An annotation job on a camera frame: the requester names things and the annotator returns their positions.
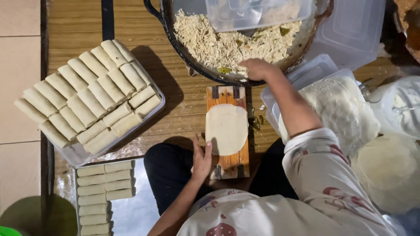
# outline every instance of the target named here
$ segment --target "black pants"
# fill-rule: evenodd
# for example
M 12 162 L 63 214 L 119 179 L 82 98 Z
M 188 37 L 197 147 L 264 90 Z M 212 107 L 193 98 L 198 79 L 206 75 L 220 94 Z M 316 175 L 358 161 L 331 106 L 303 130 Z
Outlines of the black pants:
M 250 193 L 260 197 L 280 194 L 298 199 L 284 173 L 281 164 L 283 157 L 284 144 L 278 139 L 264 154 L 249 188 Z M 193 152 L 173 144 L 156 144 L 146 152 L 144 168 L 160 215 L 174 202 L 191 178 L 192 166 Z M 213 191 L 209 186 L 201 186 L 195 201 Z

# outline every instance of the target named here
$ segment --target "hand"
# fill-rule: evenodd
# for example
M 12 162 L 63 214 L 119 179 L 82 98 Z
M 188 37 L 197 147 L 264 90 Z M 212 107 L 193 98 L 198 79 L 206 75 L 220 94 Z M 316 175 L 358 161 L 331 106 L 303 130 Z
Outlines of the hand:
M 191 169 L 192 178 L 197 178 L 204 182 L 204 180 L 210 174 L 210 170 L 211 170 L 212 144 L 210 141 L 208 141 L 206 143 L 205 153 L 203 153 L 203 149 L 201 148 L 200 143 L 198 142 L 197 134 L 194 135 L 194 138 L 192 141 L 194 145 L 194 157 L 193 157 L 194 165 Z
M 275 65 L 258 58 L 244 60 L 241 63 L 239 63 L 239 65 L 247 67 L 249 79 L 255 81 L 267 81 L 267 79 L 273 77 L 270 76 L 273 73 L 280 73 L 281 75 L 283 75 L 283 72 L 281 72 L 281 70 Z

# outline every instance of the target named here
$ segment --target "scattered filling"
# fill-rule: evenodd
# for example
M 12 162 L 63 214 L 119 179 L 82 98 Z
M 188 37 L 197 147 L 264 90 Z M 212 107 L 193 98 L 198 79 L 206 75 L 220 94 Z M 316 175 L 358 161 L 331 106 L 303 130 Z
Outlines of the scattered filling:
M 175 36 L 199 62 L 217 68 L 221 73 L 238 73 L 247 77 L 243 60 L 261 58 L 275 63 L 288 57 L 301 21 L 256 29 L 252 37 L 237 31 L 215 33 L 203 14 L 186 16 L 182 9 L 176 15 Z

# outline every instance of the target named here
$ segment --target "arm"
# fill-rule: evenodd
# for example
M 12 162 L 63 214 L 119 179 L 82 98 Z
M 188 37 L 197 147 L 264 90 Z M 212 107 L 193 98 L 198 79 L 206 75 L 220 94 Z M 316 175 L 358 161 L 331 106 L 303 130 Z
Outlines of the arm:
M 264 80 L 268 84 L 291 138 L 323 127 L 318 115 L 293 88 L 279 68 L 261 59 L 249 59 L 243 61 L 241 65 L 248 68 L 250 79 Z
M 194 166 L 191 179 L 182 189 L 175 201 L 162 214 L 147 236 L 175 236 L 187 220 L 188 212 L 194 203 L 198 190 L 211 169 L 211 142 L 206 143 L 205 154 L 198 142 L 197 134 L 194 143 Z

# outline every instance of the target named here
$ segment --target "wooden floor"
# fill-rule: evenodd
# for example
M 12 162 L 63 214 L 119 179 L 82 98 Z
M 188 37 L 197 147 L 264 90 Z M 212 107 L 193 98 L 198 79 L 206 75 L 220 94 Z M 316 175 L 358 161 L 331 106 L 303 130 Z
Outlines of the wooden floor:
M 158 0 L 152 0 L 158 8 Z M 152 145 L 170 139 L 184 147 L 191 146 L 194 133 L 205 131 L 206 87 L 218 85 L 203 76 L 190 77 L 183 60 L 168 41 L 160 22 L 150 14 L 141 0 L 114 1 L 115 38 L 127 45 L 167 98 L 166 109 L 146 128 L 134 134 L 129 143 L 95 161 L 132 157 L 144 154 Z M 100 0 L 51 0 L 49 4 L 49 73 L 66 64 L 71 58 L 90 50 L 102 42 Z M 385 78 L 401 73 L 389 59 L 378 59 L 355 71 L 356 79 L 374 78 L 380 84 Z M 265 117 L 266 109 L 260 92 L 265 86 L 248 89 L 248 102 L 255 108 L 255 116 Z M 255 131 L 249 141 L 256 159 L 279 136 L 268 122 Z M 72 167 L 59 155 L 55 158 L 55 190 L 51 224 L 54 235 L 74 235 L 75 205 Z

